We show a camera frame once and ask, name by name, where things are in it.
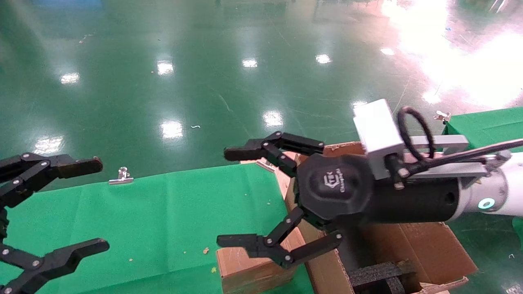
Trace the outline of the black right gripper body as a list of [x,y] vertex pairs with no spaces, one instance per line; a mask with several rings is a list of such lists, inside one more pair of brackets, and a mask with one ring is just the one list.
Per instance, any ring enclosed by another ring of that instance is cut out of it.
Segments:
[[298,165],[297,205],[319,229],[367,223],[444,222],[459,203],[456,178],[408,180],[403,189],[375,180],[364,156],[314,154]]

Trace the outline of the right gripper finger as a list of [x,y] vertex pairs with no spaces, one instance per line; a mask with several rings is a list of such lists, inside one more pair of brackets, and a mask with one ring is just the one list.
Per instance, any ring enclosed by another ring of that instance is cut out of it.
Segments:
[[305,213],[294,208],[267,236],[257,234],[229,234],[217,236],[220,247],[242,247],[249,258],[269,258],[283,269],[290,269],[319,257],[342,242],[342,233],[334,231],[313,242],[291,251],[284,249],[282,242],[297,228]]
[[228,161],[258,160],[265,158],[289,177],[295,177],[297,163],[282,150],[312,156],[322,154],[324,142],[297,136],[290,133],[277,131],[263,139],[247,140],[241,147],[228,147],[224,149],[224,158]]

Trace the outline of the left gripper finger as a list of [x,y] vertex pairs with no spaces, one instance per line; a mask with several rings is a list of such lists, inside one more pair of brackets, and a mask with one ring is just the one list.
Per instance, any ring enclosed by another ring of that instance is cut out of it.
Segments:
[[49,281],[75,272],[82,259],[109,249],[110,244],[106,240],[94,238],[38,257],[2,243],[1,262],[21,269],[22,273],[1,285],[1,293],[35,294]]
[[0,161],[0,205],[15,208],[55,179],[99,173],[103,163],[98,157],[77,160],[67,154],[40,156],[24,153]]

